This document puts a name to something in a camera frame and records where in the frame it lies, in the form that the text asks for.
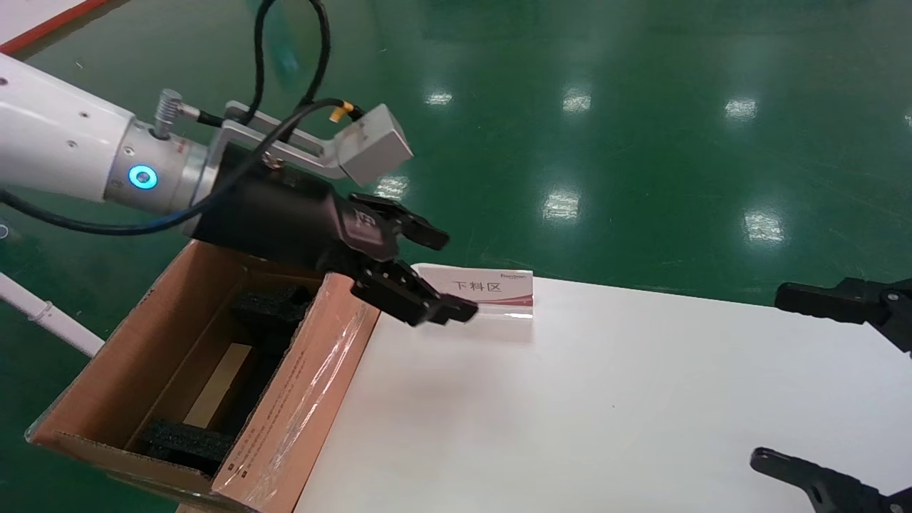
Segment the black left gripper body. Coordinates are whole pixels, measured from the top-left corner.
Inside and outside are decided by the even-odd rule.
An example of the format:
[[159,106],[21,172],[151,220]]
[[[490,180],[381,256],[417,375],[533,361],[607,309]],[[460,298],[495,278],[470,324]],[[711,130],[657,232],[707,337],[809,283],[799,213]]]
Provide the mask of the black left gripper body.
[[400,256],[392,224],[304,173],[297,185],[258,165],[197,217],[192,238],[278,265],[350,276]]

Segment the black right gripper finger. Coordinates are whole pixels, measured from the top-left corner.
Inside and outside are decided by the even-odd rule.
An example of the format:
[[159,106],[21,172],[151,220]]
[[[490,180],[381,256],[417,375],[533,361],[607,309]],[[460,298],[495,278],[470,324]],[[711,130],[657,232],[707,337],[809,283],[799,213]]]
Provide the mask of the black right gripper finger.
[[834,288],[784,283],[773,306],[840,323],[867,323],[902,353],[910,354],[911,279],[881,283],[847,277]]
[[772,449],[755,449],[750,467],[799,488],[815,512],[910,512],[911,488],[882,494],[851,475]]

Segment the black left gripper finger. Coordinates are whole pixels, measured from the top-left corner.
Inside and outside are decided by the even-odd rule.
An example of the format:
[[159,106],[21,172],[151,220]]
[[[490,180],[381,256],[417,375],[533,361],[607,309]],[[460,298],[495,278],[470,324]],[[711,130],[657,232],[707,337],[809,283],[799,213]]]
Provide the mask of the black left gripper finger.
[[365,266],[353,280],[353,296],[413,327],[466,323],[479,311],[476,302],[434,289],[400,260]]
[[392,225],[395,234],[406,237],[415,244],[440,251],[450,242],[450,235],[446,231],[434,227],[426,218],[414,214],[396,200],[383,196],[350,194],[349,201],[374,211]]

